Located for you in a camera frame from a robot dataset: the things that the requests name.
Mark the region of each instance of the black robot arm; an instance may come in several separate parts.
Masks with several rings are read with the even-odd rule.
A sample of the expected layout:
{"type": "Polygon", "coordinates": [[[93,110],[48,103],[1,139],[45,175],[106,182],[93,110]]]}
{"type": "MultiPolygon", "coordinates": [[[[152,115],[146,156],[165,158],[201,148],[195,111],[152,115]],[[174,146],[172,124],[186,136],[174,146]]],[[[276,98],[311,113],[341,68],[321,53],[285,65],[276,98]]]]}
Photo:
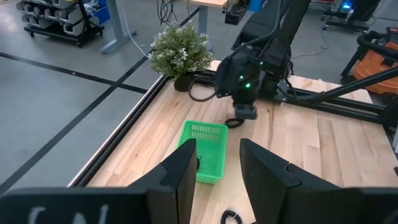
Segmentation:
{"type": "Polygon", "coordinates": [[[274,94],[285,78],[290,45],[310,0],[268,0],[242,28],[216,71],[216,96],[232,96],[237,118],[256,119],[258,91],[274,94]],[[260,81],[260,73],[266,75],[260,81]]]}

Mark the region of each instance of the green basket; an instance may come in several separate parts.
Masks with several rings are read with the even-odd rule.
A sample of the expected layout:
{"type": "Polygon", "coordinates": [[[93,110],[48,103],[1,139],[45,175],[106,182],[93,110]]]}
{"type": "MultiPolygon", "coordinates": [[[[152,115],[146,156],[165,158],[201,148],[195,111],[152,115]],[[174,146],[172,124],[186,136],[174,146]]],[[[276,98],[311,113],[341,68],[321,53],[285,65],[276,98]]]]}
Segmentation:
{"type": "Polygon", "coordinates": [[[215,184],[224,176],[228,128],[221,124],[186,121],[178,146],[191,138],[197,140],[200,159],[197,181],[215,184]]]}

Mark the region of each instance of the plant pot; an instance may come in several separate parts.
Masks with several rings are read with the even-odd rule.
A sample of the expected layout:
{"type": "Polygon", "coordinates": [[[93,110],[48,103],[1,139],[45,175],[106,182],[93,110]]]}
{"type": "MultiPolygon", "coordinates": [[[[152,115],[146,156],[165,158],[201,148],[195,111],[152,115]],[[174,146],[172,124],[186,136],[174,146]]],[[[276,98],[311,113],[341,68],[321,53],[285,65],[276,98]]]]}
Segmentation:
{"type": "Polygon", "coordinates": [[[174,89],[177,91],[186,92],[188,91],[192,80],[192,74],[183,75],[174,81],[174,89]]]}

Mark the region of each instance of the wooden tabletop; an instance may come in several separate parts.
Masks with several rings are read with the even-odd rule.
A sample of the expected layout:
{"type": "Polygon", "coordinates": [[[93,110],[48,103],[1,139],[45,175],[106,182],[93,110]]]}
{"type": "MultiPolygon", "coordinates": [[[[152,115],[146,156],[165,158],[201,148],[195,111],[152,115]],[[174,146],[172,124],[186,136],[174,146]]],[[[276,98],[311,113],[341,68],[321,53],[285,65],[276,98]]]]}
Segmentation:
{"type": "Polygon", "coordinates": [[[185,0],[191,4],[196,4],[199,6],[208,6],[215,8],[223,8],[226,6],[228,0],[185,0]]]}
{"type": "MultiPolygon", "coordinates": [[[[292,76],[293,86],[323,91],[337,85],[292,76]]],[[[212,88],[195,86],[206,97],[212,88]]],[[[345,97],[371,102],[365,90],[345,97]]],[[[231,98],[204,103],[166,84],[89,183],[90,187],[126,186],[150,171],[176,148],[185,120],[223,123],[234,116],[231,98]]],[[[398,161],[382,126],[289,104],[257,100],[258,118],[230,129],[224,177],[195,187],[191,223],[219,223],[232,208],[252,223],[254,214],[242,180],[239,141],[248,138],[299,167],[341,187],[398,186],[398,161]]]]}

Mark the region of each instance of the potted plant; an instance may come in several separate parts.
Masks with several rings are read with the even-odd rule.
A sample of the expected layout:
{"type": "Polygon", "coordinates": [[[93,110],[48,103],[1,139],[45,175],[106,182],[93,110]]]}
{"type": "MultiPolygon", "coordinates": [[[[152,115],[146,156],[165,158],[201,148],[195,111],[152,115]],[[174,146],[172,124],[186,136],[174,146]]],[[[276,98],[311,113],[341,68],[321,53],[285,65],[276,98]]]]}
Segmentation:
{"type": "Polygon", "coordinates": [[[188,91],[193,74],[208,68],[213,60],[207,44],[208,36],[198,34],[191,22],[184,27],[173,23],[154,37],[151,47],[155,50],[148,55],[150,67],[175,80],[177,91],[188,91]]]}

